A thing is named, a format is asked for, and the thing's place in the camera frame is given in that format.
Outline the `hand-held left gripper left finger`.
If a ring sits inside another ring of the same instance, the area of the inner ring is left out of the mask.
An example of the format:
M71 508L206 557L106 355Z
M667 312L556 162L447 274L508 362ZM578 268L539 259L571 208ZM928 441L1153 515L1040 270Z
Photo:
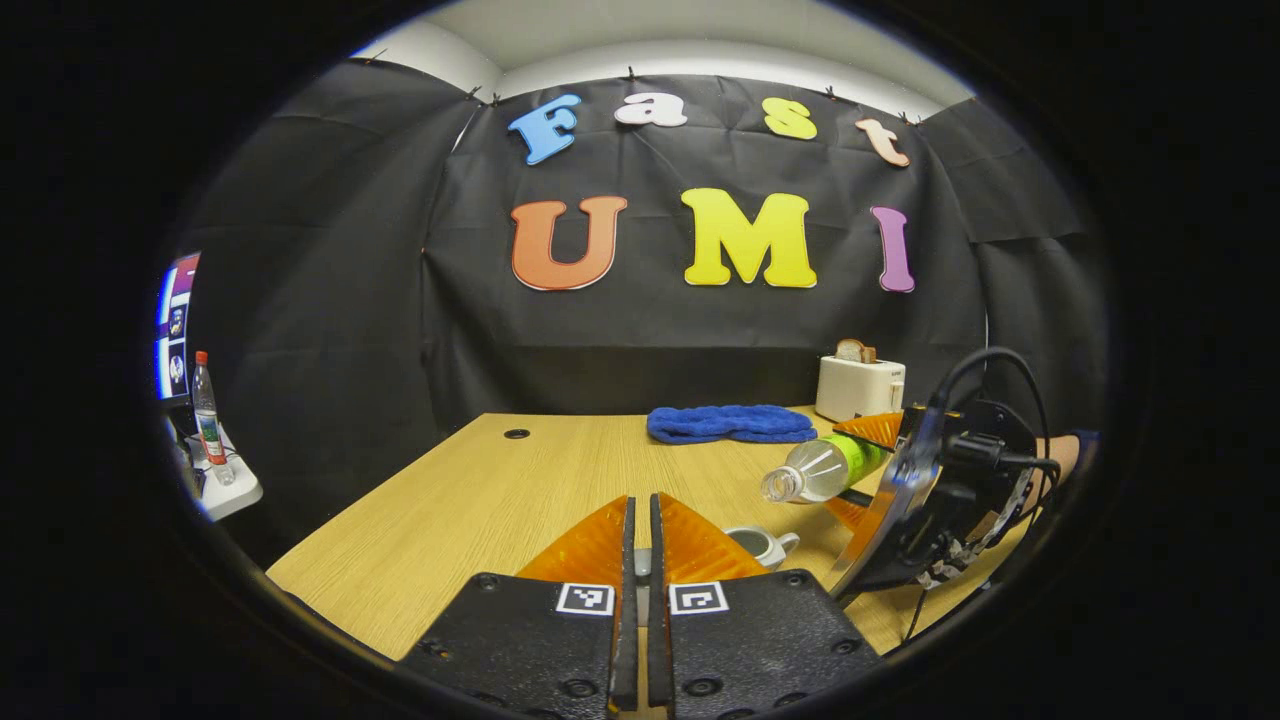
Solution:
M401 666L531 720L637 706L636 502L588 514L515 574L467 579Z

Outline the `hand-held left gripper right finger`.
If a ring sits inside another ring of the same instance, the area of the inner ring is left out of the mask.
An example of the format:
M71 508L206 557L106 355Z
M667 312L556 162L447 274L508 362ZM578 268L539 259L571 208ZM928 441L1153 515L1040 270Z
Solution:
M650 510L648 700L667 720L799 720L882 667L812 573L764 569L671 495Z

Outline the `green label water bottle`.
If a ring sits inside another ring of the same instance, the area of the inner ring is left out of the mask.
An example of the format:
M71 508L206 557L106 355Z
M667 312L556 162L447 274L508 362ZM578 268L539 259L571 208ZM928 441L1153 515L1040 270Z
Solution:
M832 434L800 443L760 483L774 503L823 503L878 470L890 451L868 439Z

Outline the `white teacup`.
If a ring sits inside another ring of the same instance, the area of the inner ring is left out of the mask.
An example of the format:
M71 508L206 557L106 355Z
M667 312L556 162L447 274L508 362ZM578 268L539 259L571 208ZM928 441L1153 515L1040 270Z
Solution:
M763 527L732 527L723 533L769 571L778 569L800 541L796 533L776 536Z

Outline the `red cap plastic bottle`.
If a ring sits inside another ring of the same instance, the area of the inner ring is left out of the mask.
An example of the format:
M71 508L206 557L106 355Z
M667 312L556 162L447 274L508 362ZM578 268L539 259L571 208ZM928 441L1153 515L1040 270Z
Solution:
M198 437L212 474L220 486L232 486L236 482L236 474L229 465L225 445L221 442L216 398L209 370L209 355L205 351L195 354L192 397Z

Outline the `white toaster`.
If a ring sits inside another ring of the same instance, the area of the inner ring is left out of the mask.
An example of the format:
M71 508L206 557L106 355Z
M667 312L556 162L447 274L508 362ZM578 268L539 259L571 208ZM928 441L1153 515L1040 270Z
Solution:
M906 366L901 363L824 356L819 360L815 413L835 423L897 413L902 409L905 379Z

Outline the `blue towel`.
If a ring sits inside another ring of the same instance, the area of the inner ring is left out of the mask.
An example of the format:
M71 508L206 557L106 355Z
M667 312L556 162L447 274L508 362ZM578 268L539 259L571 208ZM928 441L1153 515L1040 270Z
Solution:
M663 445L704 445L721 439L755 445L797 445L817 438L809 416L776 405L658 407L646 433Z

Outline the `black backdrop cloth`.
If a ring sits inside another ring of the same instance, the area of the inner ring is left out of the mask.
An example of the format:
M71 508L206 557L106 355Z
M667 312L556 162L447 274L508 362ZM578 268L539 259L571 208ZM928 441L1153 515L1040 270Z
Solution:
M1055 432L1100 427L1100 242L969 99L909 126L804 88L603 79L484 108L342 64L275 110L180 232L189 341L264 497L260 566L484 413L801 405L863 340L920 402L987 345Z

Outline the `white side table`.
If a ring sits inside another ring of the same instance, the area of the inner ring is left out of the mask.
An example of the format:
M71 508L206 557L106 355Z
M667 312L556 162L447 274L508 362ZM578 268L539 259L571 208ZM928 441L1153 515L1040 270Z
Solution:
M200 438L197 436L184 438L191 466L188 477L191 493L211 521L220 521L255 505L264 495L259 478L241 456L236 443L223 427L219 427L219 430L223 448L227 451L227 466L230 469L232 482L228 484L218 479Z

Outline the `computer monitor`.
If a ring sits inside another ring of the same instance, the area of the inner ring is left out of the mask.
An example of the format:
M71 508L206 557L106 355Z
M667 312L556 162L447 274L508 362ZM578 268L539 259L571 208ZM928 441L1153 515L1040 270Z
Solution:
M179 256L166 269L157 293L154 323L154 386L166 406L189 402L192 370L188 369L187 327L191 296L201 252Z

